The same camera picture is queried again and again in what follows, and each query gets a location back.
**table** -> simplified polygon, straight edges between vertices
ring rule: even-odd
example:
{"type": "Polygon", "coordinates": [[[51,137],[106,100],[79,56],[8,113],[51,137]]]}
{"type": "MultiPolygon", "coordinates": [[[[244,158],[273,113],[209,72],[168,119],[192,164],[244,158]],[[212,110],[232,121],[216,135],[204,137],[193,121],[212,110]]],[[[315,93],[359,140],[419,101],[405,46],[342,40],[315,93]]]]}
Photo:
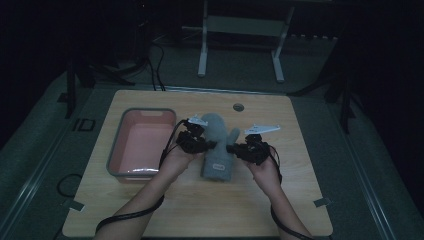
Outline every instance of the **table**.
{"type": "MultiPolygon", "coordinates": [[[[122,113],[132,107],[171,108],[177,121],[198,114],[218,113],[228,130],[253,124],[280,125],[281,130],[262,134],[281,159],[282,187],[300,219],[315,236],[328,236],[332,225],[322,199],[291,101],[286,96],[211,93],[118,91],[100,131],[75,201],[85,205],[70,210],[63,227],[68,237],[93,236],[97,224],[111,216],[142,187],[143,183],[122,184],[109,175],[109,157],[122,113]],[[244,111],[233,109],[241,103],[244,111]]],[[[242,133],[237,142],[244,142],[242,133]]],[[[148,237],[259,237],[277,236],[270,215],[270,203],[240,159],[234,159],[232,180],[214,182],[200,176],[202,159],[171,185],[163,205],[148,225],[148,237]]]]}

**black cable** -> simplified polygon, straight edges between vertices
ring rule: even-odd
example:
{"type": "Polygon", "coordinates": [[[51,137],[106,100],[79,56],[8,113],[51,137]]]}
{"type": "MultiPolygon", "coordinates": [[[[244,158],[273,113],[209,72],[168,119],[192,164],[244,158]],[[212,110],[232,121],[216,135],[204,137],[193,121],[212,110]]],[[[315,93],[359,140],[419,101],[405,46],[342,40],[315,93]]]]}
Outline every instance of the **black cable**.
{"type": "Polygon", "coordinates": [[[117,221],[123,221],[123,220],[128,220],[128,219],[133,219],[133,218],[138,218],[138,217],[142,217],[145,216],[147,214],[150,214],[152,212],[154,212],[156,209],[158,209],[162,203],[163,203],[163,199],[165,198],[165,196],[162,196],[161,198],[159,198],[159,200],[155,203],[155,205],[153,205],[152,207],[146,209],[146,210],[142,210],[139,212],[135,212],[135,213],[128,213],[128,214],[122,214],[122,215],[116,215],[116,216],[112,216],[112,217],[108,217],[103,219],[96,227],[96,233],[105,225],[113,223],[113,222],[117,222],[117,221]]]}
{"type": "Polygon", "coordinates": [[[152,43],[152,45],[159,48],[162,52],[162,55],[159,59],[158,66],[156,67],[156,77],[158,78],[158,82],[159,82],[159,85],[160,85],[162,91],[166,91],[165,86],[163,85],[162,80],[160,79],[160,75],[159,75],[159,68],[160,68],[160,65],[162,64],[163,57],[165,56],[165,51],[163,50],[163,48],[161,46],[159,46],[156,43],[152,43]]]}
{"type": "MultiPolygon", "coordinates": [[[[273,146],[270,146],[270,147],[274,150],[275,154],[277,155],[278,162],[272,156],[272,154],[269,151],[269,149],[267,149],[267,150],[264,149],[264,150],[268,152],[269,157],[271,157],[271,159],[274,161],[275,167],[277,168],[278,179],[280,180],[280,184],[281,184],[281,182],[283,180],[283,175],[281,174],[281,171],[280,171],[280,156],[278,155],[277,150],[273,146]]],[[[281,228],[283,231],[285,231],[286,233],[288,233],[288,234],[290,234],[290,235],[292,235],[292,236],[294,236],[294,237],[296,237],[298,239],[302,239],[302,240],[304,240],[304,239],[306,239],[306,240],[312,239],[312,238],[307,237],[307,236],[305,236],[305,235],[303,235],[301,233],[298,233],[296,231],[291,230],[290,228],[286,227],[283,223],[281,223],[281,221],[278,219],[277,215],[275,214],[274,209],[272,208],[272,206],[271,206],[271,216],[272,216],[272,219],[274,220],[275,224],[277,224],[277,226],[279,228],[281,228]]]]}
{"type": "Polygon", "coordinates": [[[172,139],[174,139],[174,135],[177,132],[178,127],[184,122],[185,120],[181,120],[177,123],[177,125],[175,125],[174,130],[172,130],[171,136],[169,136],[168,142],[166,143],[165,148],[162,151],[162,155],[160,157],[160,161],[159,161],[159,169],[163,164],[163,161],[165,160],[166,156],[169,154],[169,152],[171,152],[175,147],[173,147],[171,150],[168,151],[169,146],[171,145],[172,139]]]}
{"type": "Polygon", "coordinates": [[[290,234],[290,235],[292,235],[292,236],[294,236],[294,237],[296,237],[296,238],[298,238],[298,239],[302,239],[302,240],[312,240],[312,238],[310,238],[310,237],[307,237],[307,236],[305,236],[305,235],[303,235],[303,234],[300,234],[300,233],[298,233],[298,232],[295,232],[295,231],[293,231],[293,230],[291,230],[290,228],[288,228],[288,227],[286,227],[286,226],[284,226],[281,222],[280,222],[280,220],[278,219],[278,217],[277,217],[277,215],[275,214],[275,212],[274,212],[274,209],[272,209],[272,206],[271,206],[271,216],[272,216],[272,219],[274,220],[274,222],[277,224],[277,226],[279,227],[279,228],[281,228],[284,232],[286,232],[286,233],[288,233],[288,234],[290,234]]]}
{"type": "Polygon", "coordinates": [[[78,178],[82,179],[82,176],[79,175],[79,174],[76,174],[76,173],[68,174],[68,175],[64,176],[62,179],[60,179],[60,181],[56,184],[56,190],[61,196],[73,198],[73,197],[75,197],[75,194],[66,194],[61,189],[62,183],[70,177],[78,177],[78,178]]]}
{"type": "Polygon", "coordinates": [[[150,71],[152,72],[152,86],[153,86],[153,90],[156,91],[155,75],[154,75],[154,72],[153,72],[152,62],[150,61],[150,59],[147,59],[147,63],[149,64],[150,71]]]}

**white metal stand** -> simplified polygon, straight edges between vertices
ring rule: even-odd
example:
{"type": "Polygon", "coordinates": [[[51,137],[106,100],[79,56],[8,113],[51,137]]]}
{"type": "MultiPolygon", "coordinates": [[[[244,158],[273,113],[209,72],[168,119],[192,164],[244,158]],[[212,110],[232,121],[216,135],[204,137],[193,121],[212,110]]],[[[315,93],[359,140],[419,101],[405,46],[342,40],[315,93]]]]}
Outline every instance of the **white metal stand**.
{"type": "Polygon", "coordinates": [[[294,7],[290,8],[285,21],[275,21],[208,15],[208,0],[204,0],[203,3],[202,49],[200,51],[199,69],[197,72],[199,77],[204,77],[206,75],[208,32],[223,32],[279,37],[278,46],[275,50],[271,51],[271,57],[276,81],[280,83],[284,82],[280,54],[284,45],[284,40],[287,37],[290,21],[293,17],[294,7]]]}

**plastic tray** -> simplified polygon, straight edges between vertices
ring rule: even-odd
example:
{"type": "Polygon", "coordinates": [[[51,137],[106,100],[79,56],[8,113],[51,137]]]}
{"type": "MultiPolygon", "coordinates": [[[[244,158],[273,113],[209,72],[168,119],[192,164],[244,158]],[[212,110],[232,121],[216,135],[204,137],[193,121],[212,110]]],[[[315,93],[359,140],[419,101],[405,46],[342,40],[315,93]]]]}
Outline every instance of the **plastic tray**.
{"type": "Polygon", "coordinates": [[[159,160],[176,123],[171,109],[128,109],[122,115],[108,172],[120,182],[149,180],[159,170],[159,160]]]}

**wrist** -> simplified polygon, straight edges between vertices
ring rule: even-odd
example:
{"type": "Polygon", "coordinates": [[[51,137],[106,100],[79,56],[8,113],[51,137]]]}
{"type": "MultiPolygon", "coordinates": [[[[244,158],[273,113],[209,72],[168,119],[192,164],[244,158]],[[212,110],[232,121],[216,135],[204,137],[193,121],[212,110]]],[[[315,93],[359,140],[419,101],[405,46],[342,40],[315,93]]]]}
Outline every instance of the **wrist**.
{"type": "Polygon", "coordinates": [[[287,199],[286,194],[281,187],[265,194],[269,198],[271,204],[280,202],[282,199],[287,199]]]}
{"type": "Polygon", "coordinates": [[[158,184],[161,185],[163,188],[167,189],[175,181],[176,178],[177,177],[174,177],[174,175],[172,174],[167,174],[165,172],[159,171],[153,179],[155,179],[158,184]]]}

